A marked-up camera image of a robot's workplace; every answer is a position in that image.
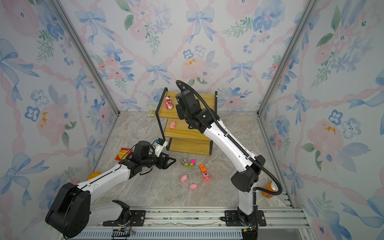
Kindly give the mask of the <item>pink bear strawberry hat figure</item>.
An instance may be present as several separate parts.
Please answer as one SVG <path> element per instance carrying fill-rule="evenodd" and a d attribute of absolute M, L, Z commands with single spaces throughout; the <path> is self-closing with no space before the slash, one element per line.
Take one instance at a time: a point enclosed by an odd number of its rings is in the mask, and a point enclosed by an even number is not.
<path fill-rule="evenodd" d="M 171 96 L 166 96 L 164 99 L 165 110 L 171 110 L 174 107 Z"/>

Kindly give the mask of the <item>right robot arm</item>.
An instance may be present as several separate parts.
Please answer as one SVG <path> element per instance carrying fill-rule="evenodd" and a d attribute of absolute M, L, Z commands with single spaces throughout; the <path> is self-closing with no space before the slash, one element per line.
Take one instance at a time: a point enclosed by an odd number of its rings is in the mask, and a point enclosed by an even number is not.
<path fill-rule="evenodd" d="M 257 224 L 257 201 L 255 188 L 261 169 L 256 164 L 258 155 L 246 150 L 228 131 L 220 117 L 201 97 L 191 91 L 176 95 L 176 110 L 181 120 L 191 129 L 196 129 L 213 141 L 231 160 L 237 172 L 231 177 L 232 184 L 239 191 L 238 214 L 242 225 Z"/>

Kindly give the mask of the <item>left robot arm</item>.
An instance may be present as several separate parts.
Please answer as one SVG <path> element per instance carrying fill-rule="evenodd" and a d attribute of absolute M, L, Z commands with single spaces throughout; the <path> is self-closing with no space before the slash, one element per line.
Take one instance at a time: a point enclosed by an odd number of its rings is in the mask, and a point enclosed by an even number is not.
<path fill-rule="evenodd" d="M 63 185 L 53 201 L 45 222 L 63 234 L 66 239 L 74 238 L 85 228 L 103 222 L 112 222 L 126 227 L 134 219 L 130 206 L 123 201 L 113 200 L 104 205 L 93 202 L 114 186 L 144 175 L 143 168 L 168 169 L 176 159 L 163 153 L 168 142 L 157 139 L 153 143 L 139 141 L 124 154 L 110 170 L 77 185 Z"/>

